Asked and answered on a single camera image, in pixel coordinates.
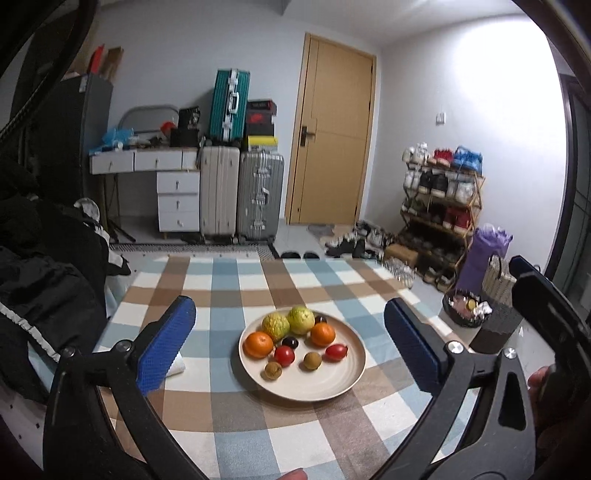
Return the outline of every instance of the suitcase handle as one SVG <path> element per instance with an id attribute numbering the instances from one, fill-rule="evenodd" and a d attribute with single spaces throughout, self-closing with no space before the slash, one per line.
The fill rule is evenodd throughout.
<path id="1" fill-rule="evenodd" d="M 235 115 L 238 113 L 238 103 L 240 101 L 240 93 L 231 92 L 228 99 L 228 113 Z"/>

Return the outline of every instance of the wooden door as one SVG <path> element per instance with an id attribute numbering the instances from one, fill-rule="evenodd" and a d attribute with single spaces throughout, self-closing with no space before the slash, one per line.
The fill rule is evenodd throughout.
<path id="1" fill-rule="evenodd" d="M 355 222 L 369 149 L 374 61 L 310 38 L 301 122 L 294 137 L 290 223 Z"/>

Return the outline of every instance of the floor mat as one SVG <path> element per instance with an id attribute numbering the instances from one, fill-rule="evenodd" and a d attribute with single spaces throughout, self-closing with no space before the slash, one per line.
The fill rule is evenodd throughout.
<path id="1" fill-rule="evenodd" d="M 158 252 L 162 254 L 196 253 L 211 257 L 224 257 L 226 254 L 258 254 L 261 260 L 273 260 L 275 256 L 267 244 L 253 245 L 181 245 L 181 244 L 112 244 L 111 250 L 126 252 Z"/>

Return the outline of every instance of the fruit plate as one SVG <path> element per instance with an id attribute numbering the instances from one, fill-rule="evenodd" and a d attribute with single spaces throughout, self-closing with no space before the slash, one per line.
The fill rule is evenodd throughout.
<path id="1" fill-rule="evenodd" d="M 277 310 L 283 315 L 289 309 Z M 300 342 L 295 349 L 295 361 L 283 369 L 277 380 L 268 380 L 263 373 L 265 366 L 272 361 L 272 353 L 265 358 L 255 359 L 248 356 L 242 345 L 251 333 L 261 330 L 263 318 L 252 322 L 240 336 L 238 352 L 246 372 L 263 389 L 288 400 L 314 402 L 338 397 L 353 387 L 361 378 L 365 369 L 365 347 L 363 341 L 349 325 L 342 320 L 323 312 L 314 311 L 314 315 L 323 315 L 328 324 L 335 329 L 336 339 L 332 343 L 342 343 L 349 348 L 347 356 L 340 362 L 330 362 L 324 357 L 326 348 L 314 345 L 308 336 L 294 335 Z M 304 356 L 308 352 L 323 355 L 322 364 L 315 371 L 309 371 L 303 365 Z"/>

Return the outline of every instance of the orange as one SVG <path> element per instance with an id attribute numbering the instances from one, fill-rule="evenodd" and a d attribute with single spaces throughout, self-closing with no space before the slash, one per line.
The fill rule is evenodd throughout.
<path id="1" fill-rule="evenodd" d="M 317 323 L 310 330 L 310 339 L 318 346 L 329 346 L 335 336 L 335 329 L 325 322 Z"/>
<path id="2" fill-rule="evenodd" d="M 244 351 L 254 358 L 265 358 L 273 350 L 273 340 L 265 332 L 254 332 L 244 340 Z"/>

